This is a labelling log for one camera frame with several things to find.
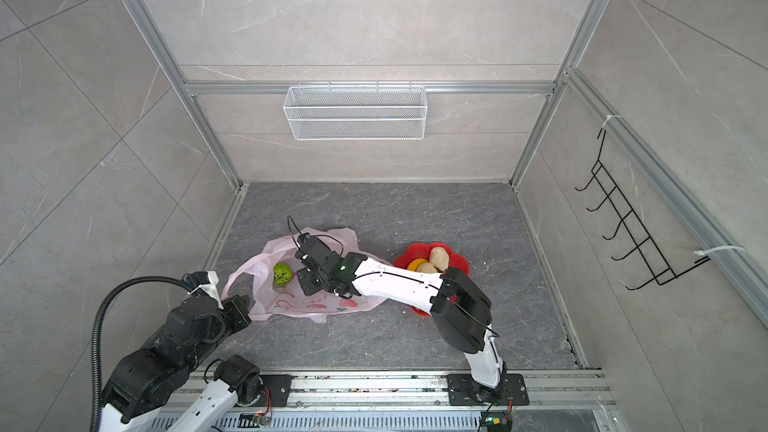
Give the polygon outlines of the green fake fruit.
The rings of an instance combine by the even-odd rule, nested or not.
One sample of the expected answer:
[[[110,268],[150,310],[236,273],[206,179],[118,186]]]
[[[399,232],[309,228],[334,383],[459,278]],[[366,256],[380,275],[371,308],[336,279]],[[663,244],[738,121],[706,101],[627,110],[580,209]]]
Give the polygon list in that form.
[[[275,287],[285,287],[294,277],[291,267],[284,262],[279,262],[273,267],[273,285]]]

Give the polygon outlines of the pink printed plastic bag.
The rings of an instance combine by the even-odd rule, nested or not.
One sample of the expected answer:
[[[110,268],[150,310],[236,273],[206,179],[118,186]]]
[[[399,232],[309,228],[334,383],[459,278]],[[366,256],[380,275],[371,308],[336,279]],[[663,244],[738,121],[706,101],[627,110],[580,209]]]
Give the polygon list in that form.
[[[289,235],[266,243],[260,253],[250,258],[232,273],[223,287],[222,295],[244,295],[250,299],[249,317],[254,322],[272,316],[309,319],[324,323],[331,315],[367,312],[384,303],[384,297],[368,296],[342,299],[324,290],[307,296],[302,291],[297,272],[302,265],[295,258],[297,247]],[[274,267],[286,264],[292,278],[284,286],[274,284]]]

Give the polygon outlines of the yellow fake lemon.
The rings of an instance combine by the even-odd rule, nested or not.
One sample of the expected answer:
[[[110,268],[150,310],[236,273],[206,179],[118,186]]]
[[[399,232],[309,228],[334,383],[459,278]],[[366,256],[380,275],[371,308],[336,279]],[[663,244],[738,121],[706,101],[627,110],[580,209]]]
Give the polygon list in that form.
[[[416,271],[418,267],[424,263],[429,263],[429,261],[427,259],[422,259],[422,258],[414,259],[408,264],[407,269],[409,271]]]

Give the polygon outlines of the beige fake fruit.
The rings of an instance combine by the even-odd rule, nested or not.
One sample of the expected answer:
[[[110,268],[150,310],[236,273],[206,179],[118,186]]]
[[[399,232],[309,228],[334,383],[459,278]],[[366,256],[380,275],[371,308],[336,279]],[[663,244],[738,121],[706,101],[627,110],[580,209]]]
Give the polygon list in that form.
[[[450,254],[443,247],[433,247],[430,250],[429,263],[440,273],[443,273],[450,265]]]
[[[438,273],[438,270],[429,262],[421,263],[416,268],[417,272],[434,274]]]

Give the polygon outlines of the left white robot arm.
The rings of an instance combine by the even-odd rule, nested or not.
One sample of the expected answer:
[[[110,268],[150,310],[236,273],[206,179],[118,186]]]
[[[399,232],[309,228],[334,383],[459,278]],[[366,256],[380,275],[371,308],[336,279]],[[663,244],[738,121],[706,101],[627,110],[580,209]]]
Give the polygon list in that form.
[[[207,294],[192,295],[169,313],[166,323],[142,347],[121,359],[109,379],[104,380],[102,329],[106,312],[117,295],[112,291],[102,301],[92,328],[91,431],[102,429],[107,406],[117,411],[115,420],[119,425],[165,406],[224,339],[251,324],[248,298],[243,295],[223,302]]]

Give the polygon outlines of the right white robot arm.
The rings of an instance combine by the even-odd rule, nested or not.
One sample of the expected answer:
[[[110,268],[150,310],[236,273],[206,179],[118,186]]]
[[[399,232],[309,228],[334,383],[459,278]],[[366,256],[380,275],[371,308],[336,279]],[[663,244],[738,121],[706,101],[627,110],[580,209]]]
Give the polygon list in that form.
[[[302,268],[298,281],[305,295],[322,290],[342,299],[379,297],[419,309],[432,317],[444,341],[464,353],[470,367],[473,399],[490,403],[505,396],[506,365],[492,329],[492,302],[464,272],[408,271],[366,254],[333,251],[319,235],[293,237]]]

